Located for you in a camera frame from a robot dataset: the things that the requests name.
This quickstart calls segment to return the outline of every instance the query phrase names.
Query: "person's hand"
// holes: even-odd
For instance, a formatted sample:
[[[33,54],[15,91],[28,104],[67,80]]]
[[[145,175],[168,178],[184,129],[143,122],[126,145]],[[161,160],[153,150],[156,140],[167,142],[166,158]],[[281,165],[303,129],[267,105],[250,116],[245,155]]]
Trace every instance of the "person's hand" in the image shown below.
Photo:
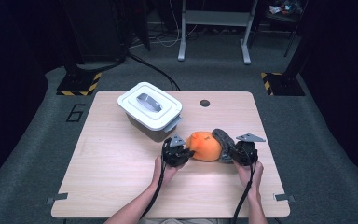
[[[242,166],[234,161],[235,167],[238,170],[238,175],[240,176],[240,181],[244,188],[248,185],[248,182],[251,178],[251,168],[250,166]],[[255,173],[252,179],[252,186],[249,189],[248,197],[257,199],[260,198],[260,183],[261,183],[261,175],[264,171],[263,163],[257,161],[255,164],[253,163],[252,166],[254,167]]]
[[[161,174],[161,156],[157,156],[155,159],[155,169],[154,169],[154,173],[153,173],[153,179],[152,179],[152,183],[151,185],[154,187],[157,187],[158,185],[158,181],[159,181],[159,176]],[[173,176],[176,174],[176,172],[181,169],[183,165],[180,165],[178,167],[171,167],[170,165],[167,165],[165,167],[165,171],[164,171],[164,179],[162,181],[162,186],[165,186],[168,184],[168,182],[170,182],[170,180],[173,178]]]

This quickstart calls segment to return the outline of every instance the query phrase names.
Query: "plastic container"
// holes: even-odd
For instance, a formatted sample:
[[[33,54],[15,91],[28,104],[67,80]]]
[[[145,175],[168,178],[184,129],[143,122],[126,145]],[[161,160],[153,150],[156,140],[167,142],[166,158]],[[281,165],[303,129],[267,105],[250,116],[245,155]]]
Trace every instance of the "plastic container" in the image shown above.
[[[155,142],[163,141],[182,119],[182,104],[165,91],[141,82],[117,98],[130,123]]]

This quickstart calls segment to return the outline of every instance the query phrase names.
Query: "orange object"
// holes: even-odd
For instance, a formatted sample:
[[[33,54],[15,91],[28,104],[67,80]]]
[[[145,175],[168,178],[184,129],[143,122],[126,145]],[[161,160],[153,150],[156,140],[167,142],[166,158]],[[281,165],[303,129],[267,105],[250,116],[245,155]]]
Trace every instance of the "orange object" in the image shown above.
[[[193,158],[200,161],[216,161],[222,147],[211,132],[194,132],[186,139],[186,146],[195,151]]]

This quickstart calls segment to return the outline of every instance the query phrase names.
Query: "person's arm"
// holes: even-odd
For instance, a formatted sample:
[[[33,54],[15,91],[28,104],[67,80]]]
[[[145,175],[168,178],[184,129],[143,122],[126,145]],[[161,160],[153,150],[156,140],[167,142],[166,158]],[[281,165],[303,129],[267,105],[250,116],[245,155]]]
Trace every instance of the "person's arm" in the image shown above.
[[[176,174],[176,172],[182,168],[166,166],[164,172],[164,179],[162,187],[164,187]],[[161,157],[158,156],[155,160],[155,168],[153,173],[153,179],[150,185],[130,203],[126,204],[116,213],[114,213],[109,219],[106,220],[105,224],[118,223],[118,224],[131,224],[138,223],[141,215],[144,213],[146,207],[150,204],[154,193],[156,192],[159,176],[161,173]]]
[[[242,185],[246,188],[250,180],[251,169],[249,166],[239,165],[236,161],[234,161],[234,164],[237,167],[240,181]],[[247,196],[249,204],[249,224],[267,224],[267,219],[264,215],[263,206],[261,205],[261,195],[259,191],[263,170],[263,163],[257,161],[255,166],[255,173],[252,180],[252,186],[249,189]]]

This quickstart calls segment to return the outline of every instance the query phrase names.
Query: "light wood tabletop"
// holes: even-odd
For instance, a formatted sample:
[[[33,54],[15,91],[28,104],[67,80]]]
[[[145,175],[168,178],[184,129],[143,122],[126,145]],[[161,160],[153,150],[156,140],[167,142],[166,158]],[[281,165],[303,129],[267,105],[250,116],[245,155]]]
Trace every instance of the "light wood tabletop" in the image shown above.
[[[162,142],[154,142],[130,124],[117,104],[123,93],[96,94],[59,190],[68,193],[67,199],[53,204],[54,217],[111,217],[149,185]],[[246,133],[266,139],[255,143],[265,167],[260,186],[264,212],[267,217],[287,217],[288,202],[273,198],[284,191],[253,95],[245,91],[167,93],[183,105],[183,120],[173,133],[184,139],[193,132],[215,128],[233,139]],[[201,106],[201,100],[210,101],[210,105]],[[231,218],[243,191],[232,163],[190,159],[160,191],[145,217]],[[247,202],[239,217],[248,217]]]

